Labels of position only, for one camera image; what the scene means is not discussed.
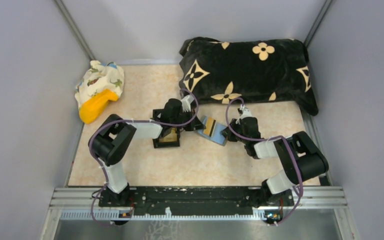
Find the black compartment tray box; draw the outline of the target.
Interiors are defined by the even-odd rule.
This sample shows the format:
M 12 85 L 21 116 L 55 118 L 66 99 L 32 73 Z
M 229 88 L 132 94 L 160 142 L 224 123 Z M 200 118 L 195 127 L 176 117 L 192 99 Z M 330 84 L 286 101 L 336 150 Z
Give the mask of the black compartment tray box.
M 173 118 L 170 118 L 163 109 L 154 109 L 152 111 L 152 119 L 157 122 L 172 124 Z M 162 125 L 162 131 L 158 138 L 153 139 L 153 147 L 171 148 L 180 146 L 180 130 L 173 126 Z

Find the grey card holder wallet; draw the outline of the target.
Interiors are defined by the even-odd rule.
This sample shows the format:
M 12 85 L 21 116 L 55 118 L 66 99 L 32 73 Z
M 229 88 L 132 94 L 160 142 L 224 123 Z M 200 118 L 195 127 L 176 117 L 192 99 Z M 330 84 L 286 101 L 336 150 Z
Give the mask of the grey card holder wallet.
M 225 146 L 227 143 L 227 139 L 225 136 L 223 136 L 222 131 L 227 128 L 226 125 L 216 121 L 214 118 L 204 115 L 200 119 L 201 123 L 204 126 L 204 129 L 200 129 L 197 131 L 197 133 L 218 145 Z

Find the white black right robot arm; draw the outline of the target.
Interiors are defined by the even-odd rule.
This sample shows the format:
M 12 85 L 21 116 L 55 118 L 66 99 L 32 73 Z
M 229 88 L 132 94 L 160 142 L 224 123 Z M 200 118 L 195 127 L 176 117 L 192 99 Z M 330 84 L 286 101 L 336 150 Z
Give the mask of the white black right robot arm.
M 325 174 L 329 164 L 309 135 L 300 131 L 290 137 L 262 138 L 255 117 L 232 119 L 221 131 L 229 142 L 241 142 L 246 153 L 254 159 L 277 157 L 282 170 L 264 180 L 259 190 L 249 195 L 252 207 L 275 206 L 290 189 Z

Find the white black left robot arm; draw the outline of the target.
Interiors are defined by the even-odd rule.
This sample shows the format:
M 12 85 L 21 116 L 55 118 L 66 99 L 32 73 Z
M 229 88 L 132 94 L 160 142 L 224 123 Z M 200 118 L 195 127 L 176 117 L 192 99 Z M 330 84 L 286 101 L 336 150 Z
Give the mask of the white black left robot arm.
M 203 130 L 197 117 L 199 104 L 191 95 L 170 98 L 154 109 L 149 120 L 127 120 L 111 114 L 88 141 L 89 152 L 103 169 L 105 183 L 97 196 L 101 207 L 126 207 L 134 203 L 122 159 L 132 140 L 150 139 L 155 149 L 180 146 L 181 131 Z

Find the black floral pillow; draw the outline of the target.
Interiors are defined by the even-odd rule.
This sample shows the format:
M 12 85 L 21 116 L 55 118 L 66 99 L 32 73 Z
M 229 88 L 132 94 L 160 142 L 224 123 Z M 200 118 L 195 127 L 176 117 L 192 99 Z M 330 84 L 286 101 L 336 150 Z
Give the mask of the black floral pillow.
M 287 39 L 227 42 L 186 40 L 179 50 L 179 87 L 200 104 L 296 102 L 309 115 L 319 112 L 303 42 Z

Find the yellow cloth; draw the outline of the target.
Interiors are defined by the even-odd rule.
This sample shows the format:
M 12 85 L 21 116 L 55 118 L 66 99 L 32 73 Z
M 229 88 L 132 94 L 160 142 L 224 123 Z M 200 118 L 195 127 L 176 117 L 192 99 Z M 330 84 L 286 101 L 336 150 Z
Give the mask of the yellow cloth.
M 79 117 L 85 124 L 94 122 L 110 102 L 116 102 L 119 96 L 109 89 L 96 94 L 79 108 Z

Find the dinosaur print cloth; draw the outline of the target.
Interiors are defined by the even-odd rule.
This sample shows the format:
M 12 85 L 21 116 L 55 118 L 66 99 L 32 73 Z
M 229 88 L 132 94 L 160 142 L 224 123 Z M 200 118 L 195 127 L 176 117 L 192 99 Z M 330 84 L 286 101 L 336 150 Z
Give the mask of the dinosaur print cloth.
M 98 60 L 90 61 L 90 68 L 85 72 L 80 82 L 75 87 L 75 100 L 80 108 L 92 97 L 109 90 L 120 98 L 125 86 L 124 69 L 110 62 L 101 63 Z

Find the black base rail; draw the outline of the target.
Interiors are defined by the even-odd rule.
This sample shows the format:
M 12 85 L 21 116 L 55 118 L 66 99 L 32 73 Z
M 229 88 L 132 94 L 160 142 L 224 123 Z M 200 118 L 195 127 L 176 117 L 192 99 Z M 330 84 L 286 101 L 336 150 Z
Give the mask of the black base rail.
M 251 215 L 259 207 L 292 207 L 291 190 L 271 194 L 259 186 L 169 187 L 128 186 L 116 194 L 104 190 L 100 207 L 132 207 L 134 216 L 156 216 L 170 210 L 173 216 Z

